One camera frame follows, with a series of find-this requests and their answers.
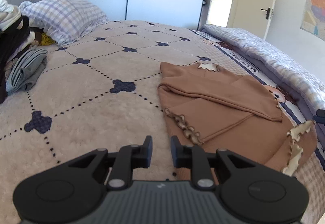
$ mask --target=yellow cloth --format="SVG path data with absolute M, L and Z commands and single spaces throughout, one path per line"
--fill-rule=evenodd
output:
M 54 44 L 55 41 L 46 35 L 46 33 L 42 33 L 42 41 L 41 41 L 41 45 L 51 45 Z

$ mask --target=plaid pillow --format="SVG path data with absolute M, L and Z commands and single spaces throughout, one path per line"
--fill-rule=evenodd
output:
M 105 13 L 87 0 L 24 1 L 19 8 L 29 17 L 30 27 L 43 29 L 59 46 L 78 41 L 108 23 Z

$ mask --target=silver screw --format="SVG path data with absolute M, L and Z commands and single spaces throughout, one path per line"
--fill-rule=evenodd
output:
M 122 179 L 112 179 L 108 182 L 108 184 L 111 187 L 119 188 L 122 187 L 125 184 L 125 182 Z
M 211 187 L 211 186 L 213 186 L 213 181 L 210 179 L 200 179 L 198 181 L 198 186 L 199 187 Z

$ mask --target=folded gray clothing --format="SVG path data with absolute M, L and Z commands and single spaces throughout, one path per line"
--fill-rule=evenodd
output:
M 36 83 L 47 64 L 47 50 L 28 50 L 16 62 L 6 82 L 8 95 L 19 90 L 28 91 Z

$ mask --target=door handle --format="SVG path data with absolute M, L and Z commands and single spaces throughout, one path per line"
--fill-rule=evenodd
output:
M 266 11 L 266 19 L 268 20 L 270 18 L 270 14 L 271 14 L 271 8 L 266 9 L 261 9 L 261 11 Z

